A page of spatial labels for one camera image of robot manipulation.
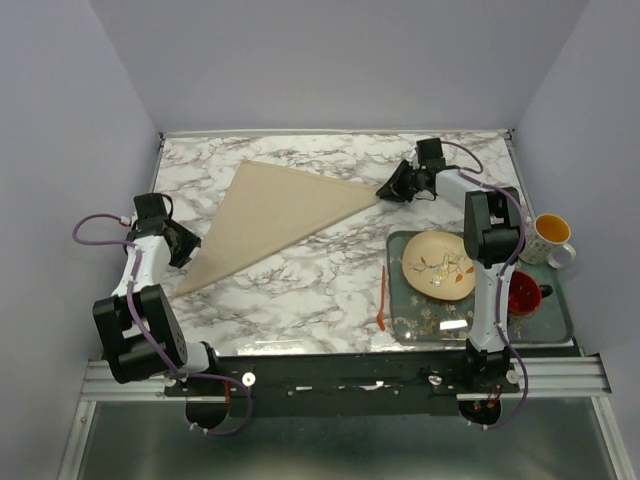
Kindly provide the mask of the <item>beige cloth napkin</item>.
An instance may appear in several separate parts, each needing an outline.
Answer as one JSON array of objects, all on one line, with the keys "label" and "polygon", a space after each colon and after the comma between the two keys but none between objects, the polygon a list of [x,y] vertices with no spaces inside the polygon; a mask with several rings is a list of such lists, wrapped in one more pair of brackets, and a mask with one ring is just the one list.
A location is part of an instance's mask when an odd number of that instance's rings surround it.
[{"label": "beige cloth napkin", "polygon": [[376,189],[362,183],[244,161],[174,295],[205,288],[377,201]]}]

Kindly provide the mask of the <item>orange plastic fork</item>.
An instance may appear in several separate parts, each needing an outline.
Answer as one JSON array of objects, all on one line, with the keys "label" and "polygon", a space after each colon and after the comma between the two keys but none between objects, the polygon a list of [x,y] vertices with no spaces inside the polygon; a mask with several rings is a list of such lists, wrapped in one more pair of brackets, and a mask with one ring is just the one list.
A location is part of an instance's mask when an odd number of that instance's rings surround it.
[{"label": "orange plastic fork", "polygon": [[381,269],[381,286],[380,286],[380,301],[379,301],[379,309],[376,315],[376,323],[379,329],[384,332],[386,330],[385,326],[385,301],[386,301],[386,267],[382,266]]}]

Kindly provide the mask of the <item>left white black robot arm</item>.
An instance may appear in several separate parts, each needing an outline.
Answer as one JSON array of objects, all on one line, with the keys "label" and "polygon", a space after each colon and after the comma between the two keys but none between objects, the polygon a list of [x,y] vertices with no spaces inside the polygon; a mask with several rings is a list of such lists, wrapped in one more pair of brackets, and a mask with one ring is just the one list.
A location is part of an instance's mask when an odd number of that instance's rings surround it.
[{"label": "left white black robot arm", "polygon": [[222,380],[213,349],[185,339],[161,286],[167,268],[180,268],[201,245],[195,233],[173,219],[173,200],[162,193],[134,198],[133,219],[122,242],[127,262],[111,295],[94,303],[92,315],[103,353],[116,381],[147,380],[163,373],[187,376],[201,395]]}]

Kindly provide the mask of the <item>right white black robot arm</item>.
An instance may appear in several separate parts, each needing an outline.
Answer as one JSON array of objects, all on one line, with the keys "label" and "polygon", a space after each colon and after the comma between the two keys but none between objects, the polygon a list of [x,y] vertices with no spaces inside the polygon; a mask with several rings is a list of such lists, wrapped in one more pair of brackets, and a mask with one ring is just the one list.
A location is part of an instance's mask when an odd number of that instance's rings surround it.
[{"label": "right white black robot arm", "polygon": [[463,209],[463,245],[475,275],[474,320],[466,341],[460,379],[480,392],[504,378],[515,354],[507,334],[508,293],[516,259],[525,243],[525,216],[514,187],[473,178],[472,170],[449,165],[439,138],[416,143],[417,164],[400,162],[376,196],[410,203],[420,192],[443,197]]}]

